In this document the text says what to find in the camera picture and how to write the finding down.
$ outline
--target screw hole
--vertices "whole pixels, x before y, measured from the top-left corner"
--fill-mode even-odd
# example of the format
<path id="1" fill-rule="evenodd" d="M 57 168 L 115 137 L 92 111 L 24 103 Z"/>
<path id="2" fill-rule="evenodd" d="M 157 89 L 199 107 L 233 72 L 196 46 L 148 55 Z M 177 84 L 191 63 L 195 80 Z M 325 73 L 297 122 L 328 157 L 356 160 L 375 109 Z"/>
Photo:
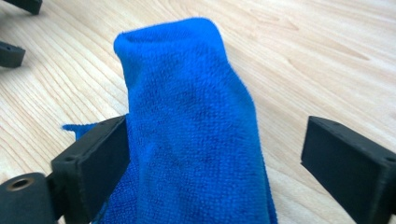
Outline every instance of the screw hole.
<path id="1" fill-rule="evenodd" d="M 395 159 L 395 158 L 392 158 L 392 157 L 387 157 L 387 161 L 396 162 L 396 159 Z"/>
<path id="2" fill-rule="evenodd" d="M 64 160 L 65 161 L 73 161 L 75 158 L 76 157 L 74 157 L 74 156 L 69 156 L 69 157 L 64 158 Z"/>
<path id="3" fill-rule="evenodd" d="M 20 189 L 25 189 L 33 184 L 35 180 L 33 178 L 22 178 L 14 181 L 13 183 L 7 186 L 7 190 L 9 191 L 17 191 Z"/>

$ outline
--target black mounting piece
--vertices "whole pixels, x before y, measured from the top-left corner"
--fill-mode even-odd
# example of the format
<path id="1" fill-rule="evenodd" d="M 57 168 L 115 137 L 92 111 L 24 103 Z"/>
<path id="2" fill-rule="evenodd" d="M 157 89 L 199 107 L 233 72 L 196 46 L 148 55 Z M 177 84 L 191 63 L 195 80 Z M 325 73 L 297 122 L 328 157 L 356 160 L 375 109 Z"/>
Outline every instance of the black mounting piece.
<path id="1" fill-rule="evenodd" d="M 396 214 L 396 154 L 348 127 L 310 117 L 302 165 L 357 223 Z"/>
<path id="2" fill-rule="evenodd" d="M 90 223 L 129 164 L 125 117 L 98 123 L 51 162 L 52 173 L 0 185 L 0 223 Z"/>
<path id="3" fill-rule="evenodd" d="M 42 0 L 4 0 L 16 7 L 22 8 L 33 15 L 40 12 Z M 0 66 L 16 68 L 21 66 L 25 50 L 0 41 Z"/>

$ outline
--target table surface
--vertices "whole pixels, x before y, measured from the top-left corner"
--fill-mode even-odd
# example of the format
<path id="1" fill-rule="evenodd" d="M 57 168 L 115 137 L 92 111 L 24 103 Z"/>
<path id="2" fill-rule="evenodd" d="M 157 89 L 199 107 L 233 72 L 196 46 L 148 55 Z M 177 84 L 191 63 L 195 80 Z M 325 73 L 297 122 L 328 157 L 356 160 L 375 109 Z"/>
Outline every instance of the table surface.
<path id="1" fill-rule="evenodd" d="M 52 0 L 39 16 L 0 2 L 0 40 L 27 50 L 22 67 L 0 68 L 0 183 L 49 174 L 74 141 L 62 124 L 128 112 L 118 33 L 195 16 L 219 27 L 255 101 L 279 222 L 353 223 L 300 155 L 310 115 L 396 150 L 391 0 Z"/>

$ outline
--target wooden table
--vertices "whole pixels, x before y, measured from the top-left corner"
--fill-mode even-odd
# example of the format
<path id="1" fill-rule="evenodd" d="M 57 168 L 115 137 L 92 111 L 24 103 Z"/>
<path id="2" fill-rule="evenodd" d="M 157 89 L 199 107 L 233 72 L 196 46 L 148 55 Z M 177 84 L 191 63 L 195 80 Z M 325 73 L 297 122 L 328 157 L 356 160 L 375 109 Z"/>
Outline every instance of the wooden table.
<path id="1" fill-rule="evenodd" d="M 315 115 L 396 150 L 396 3 L 159 2 L 45 0 L 39 16 L 0 2 L 0 39 L 27 50 L 0 68 L 0 182 L 48 174 L 74 141 L 62 124 L 128 112 L 118 33 L 203 16 L 256 103 L 279 222 L 353 223 L 300 164 L 304 133 Z"/>

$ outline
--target blue microfiber towel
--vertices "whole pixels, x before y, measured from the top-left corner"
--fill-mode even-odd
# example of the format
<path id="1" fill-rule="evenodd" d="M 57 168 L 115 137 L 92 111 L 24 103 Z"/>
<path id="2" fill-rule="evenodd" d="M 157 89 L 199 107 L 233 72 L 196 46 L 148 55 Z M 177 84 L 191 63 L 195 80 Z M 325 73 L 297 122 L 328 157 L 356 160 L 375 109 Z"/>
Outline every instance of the blue microfiber towel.
<path id="1" fill-rule="evenodd" d="M 131 163 L 96 222 L 277 223 L 254 104 L 216 26 L 155 25 L 120 34 L 114 50 Z"/>

